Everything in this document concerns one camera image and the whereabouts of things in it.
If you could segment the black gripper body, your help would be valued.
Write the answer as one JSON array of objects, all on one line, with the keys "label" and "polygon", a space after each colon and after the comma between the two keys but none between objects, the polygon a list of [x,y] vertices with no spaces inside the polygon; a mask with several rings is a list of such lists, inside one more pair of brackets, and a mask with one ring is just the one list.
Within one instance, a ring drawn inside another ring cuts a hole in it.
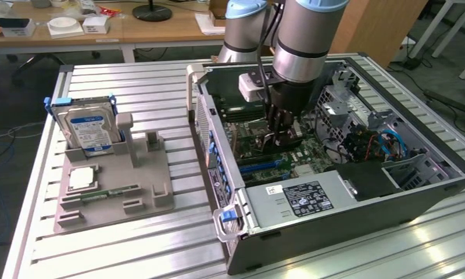
[{"label": "black gripper body", "polygon": [[273,107],[292,114],[300,114],[308,105],[313,89],[314,81],[306,83],[284,81],[273,84],[269,90]]}]

